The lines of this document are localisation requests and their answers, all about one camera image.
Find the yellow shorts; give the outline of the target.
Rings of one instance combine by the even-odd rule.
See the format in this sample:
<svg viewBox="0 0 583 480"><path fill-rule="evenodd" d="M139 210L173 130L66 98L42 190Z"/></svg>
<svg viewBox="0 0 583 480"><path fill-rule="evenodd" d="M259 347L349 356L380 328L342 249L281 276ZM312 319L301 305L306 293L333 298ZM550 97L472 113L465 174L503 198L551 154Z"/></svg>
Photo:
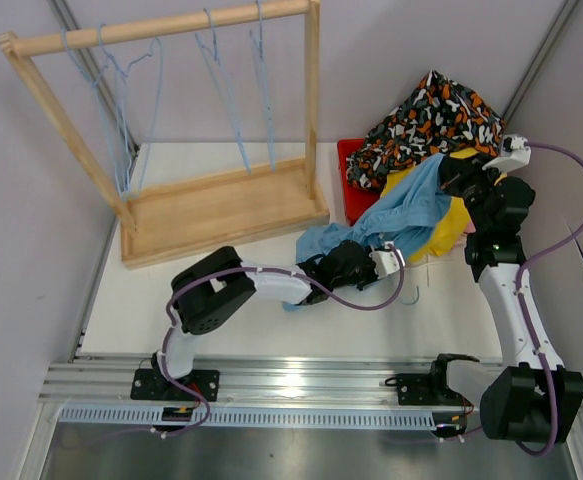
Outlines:
<svg viewBox="0 0 583 480"><path fill-rule="evenodd" d="M471 221L463 201L440 190L442 159L435 154L419 165L389 173L376 203L378 242L393 242L411 262L447 254Z"/></svg>

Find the light blue shorts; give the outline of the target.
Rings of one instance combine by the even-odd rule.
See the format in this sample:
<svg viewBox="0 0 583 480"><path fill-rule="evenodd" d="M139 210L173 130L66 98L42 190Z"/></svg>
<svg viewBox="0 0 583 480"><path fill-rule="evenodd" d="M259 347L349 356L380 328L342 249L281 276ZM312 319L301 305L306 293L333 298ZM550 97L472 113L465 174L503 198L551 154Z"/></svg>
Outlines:
<svg viewBox="0 0 583 480"><path fill-rule="evenodd" d="M405 257L416 253L450 208L451 197L440 189L439 168L444 158L434 154L416 166L354 225L330 223L307 229L296 241L296 261L326 255L345 240L374 248L391 242Z"/></svg>

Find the camouflage orange black shorts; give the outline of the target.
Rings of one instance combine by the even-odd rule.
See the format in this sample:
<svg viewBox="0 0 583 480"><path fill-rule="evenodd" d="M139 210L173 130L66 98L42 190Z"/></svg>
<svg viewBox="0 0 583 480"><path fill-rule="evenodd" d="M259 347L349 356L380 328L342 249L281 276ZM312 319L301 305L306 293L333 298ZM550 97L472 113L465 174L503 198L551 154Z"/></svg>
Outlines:
<svg viewBox="0 0 583 480"><path fill-rule="evenodd" d="M359 190L380 192L389 174L436 153L472 148L495 157L504 129L502 117L476 91L431 70L346 157L346 180Z"/></svg>

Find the blue hanger of pink shorts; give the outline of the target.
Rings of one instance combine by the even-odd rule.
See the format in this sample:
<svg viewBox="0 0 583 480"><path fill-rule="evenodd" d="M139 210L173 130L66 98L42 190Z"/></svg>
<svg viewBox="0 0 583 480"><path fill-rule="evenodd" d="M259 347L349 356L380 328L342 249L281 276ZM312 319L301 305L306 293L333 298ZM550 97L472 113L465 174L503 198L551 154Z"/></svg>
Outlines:
<svg viewBox="0 0 583 480"><path fill-rule="evenodd" d="M273 112L270 99L269 78L264 54L264 18L262 2L256 1L257 9L257 30L249 31L251 41L252 56L254 62L256 86L260 92L262 113L266 129L266 144L268 151L269 166L272 171L276 170L275 134L273 125Z"/></svg>

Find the blue hanger of yellow shorts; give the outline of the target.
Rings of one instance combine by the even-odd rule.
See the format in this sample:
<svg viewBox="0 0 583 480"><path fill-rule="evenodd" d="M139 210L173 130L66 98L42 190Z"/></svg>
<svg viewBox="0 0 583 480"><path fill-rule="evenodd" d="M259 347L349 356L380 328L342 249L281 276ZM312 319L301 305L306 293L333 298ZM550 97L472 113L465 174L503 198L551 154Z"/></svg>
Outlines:
<svg viewBox="0 0 583 480"><path fill-rule="evenodd" d="M244 168L248 174L251 173L251 164L248 153L246 151L244 140L242 137L241 127L240 127L240 119L237 112L235 100L234 100L234 92L232 88L232 83L230 76L228 75L227 71L224 68L222 63L220 51L218 48L217 43L217 33L216 33L216 26L214 20L212 18L211 12L209 9L203 9L204 14L206 15L206 19L209 23L209 28L211 30L212 35L212 45L208 46L202 39L199 33L195 34L195 40L198 46L198 49L201 53L201 56L204 60L206 68L209 72L211 77L212 83L215 87L217 95L223 105L223 108L226 112L228 117L232 133L234 136L234 140L236 146L238 148L239 154L242 158L242 162Z"/></svg>

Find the light blue wire hanger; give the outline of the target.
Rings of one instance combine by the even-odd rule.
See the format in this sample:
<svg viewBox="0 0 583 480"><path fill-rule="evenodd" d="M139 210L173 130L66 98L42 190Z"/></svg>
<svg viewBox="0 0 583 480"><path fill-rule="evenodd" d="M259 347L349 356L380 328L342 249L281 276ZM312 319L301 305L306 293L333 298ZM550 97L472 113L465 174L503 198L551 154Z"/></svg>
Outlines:
<svg viewBox="0 0 583 480"><path fill-rule="evenodd" d="M83 53L80 49L70 47L68 33L67 29L61 30L62 46L94 97L107 148L107 157L113 167L114 187L118 196L126 200L130 197L135 147L122 107L118 104L116 94L111 91L106 80L107 73L113 73L114 79L117 80L116 65L109 57L105 57L103 64L98 64L89 51Z"/></svg>

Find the blue hanger of camouflage shorts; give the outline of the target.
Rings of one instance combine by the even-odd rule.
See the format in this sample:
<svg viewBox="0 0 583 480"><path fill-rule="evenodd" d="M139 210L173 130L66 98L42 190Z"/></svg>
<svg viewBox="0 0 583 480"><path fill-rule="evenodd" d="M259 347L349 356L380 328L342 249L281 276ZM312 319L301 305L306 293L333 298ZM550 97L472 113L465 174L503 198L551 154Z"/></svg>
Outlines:
<svg viewBox="0 0 583 480"><path fill-rule="evenodd" d="M104 128L104 136L109 159L113 165L115 190L123 200L128 200L138 197L148 166L148 156L155 132L162 92L164 53L161 40L158 37L153 37L148 44L148 50L123 67L113 52L105 46L103 37L105 26L106 24L102 23L96 29L98 47L104 55L104 64L96 76L94 86L102 87L106 80L106 72L111 71L113 113L111 114L111 126ZM141 126L140 117L133 117L132 122L129 122L128 118L129 105L138 101L137 93L139 93L140 83L138 80L132 79L132 87L129 87L129 78L139 65L148 61L153 62L157 68L156 89L152 113L148 114L145 111L142 120L145 127L145 135L142 140L147 147L143 157L140 157L141 147L132 134L133 127Z"/></svg>

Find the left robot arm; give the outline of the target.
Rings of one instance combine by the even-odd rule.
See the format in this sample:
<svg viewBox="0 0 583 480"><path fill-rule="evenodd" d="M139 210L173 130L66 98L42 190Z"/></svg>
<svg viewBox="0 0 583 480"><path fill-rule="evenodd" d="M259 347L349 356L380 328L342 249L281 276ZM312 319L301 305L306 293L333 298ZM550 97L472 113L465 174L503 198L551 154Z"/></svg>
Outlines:
<svg viewBox="0 0 583 480"><path fill-rule="evenodd" d="M292 307L321 303L342 287L359 290L379 279L371 249L344 240L329 253L297 263L288 274L267 273L242 259L234 247L221 247L176 275L170 305L177 314L166 347L152 355L153 388L168 400L187 390L198 338L226 323L249 300L275 300Z"/></svg>

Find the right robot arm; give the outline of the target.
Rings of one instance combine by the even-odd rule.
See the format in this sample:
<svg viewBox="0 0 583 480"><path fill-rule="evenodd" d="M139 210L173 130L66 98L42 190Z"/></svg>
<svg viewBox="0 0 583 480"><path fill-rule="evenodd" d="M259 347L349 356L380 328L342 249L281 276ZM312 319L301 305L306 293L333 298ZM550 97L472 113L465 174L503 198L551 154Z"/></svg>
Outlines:
<svg viewBox="0 0 583 480"><path fill-rule="evenodd" d="M439 355L443 369L429 376L429 395L443 404L462 396L477 406L488 438L544 455L567 440L583 400L583 376L566 369L553 348L530 287L519 231L535 192L478 157L445 156L438 175L441 191L461 199L474 224L465 262L495 322L503 369L492 374L469 355Z"/></svg>

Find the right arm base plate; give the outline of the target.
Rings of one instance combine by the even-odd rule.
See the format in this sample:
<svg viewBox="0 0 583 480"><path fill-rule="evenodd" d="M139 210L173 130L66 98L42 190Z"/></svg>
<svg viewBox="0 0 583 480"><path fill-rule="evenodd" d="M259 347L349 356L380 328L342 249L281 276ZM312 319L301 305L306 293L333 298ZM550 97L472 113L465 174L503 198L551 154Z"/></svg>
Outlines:
<svg viewBox="0 0 583 480"><path fill-rule="evenodd" d="M432 374L401 373L385 379L384 385L396 391L401 406L472 406L462 395L437 385Z"/></svg>

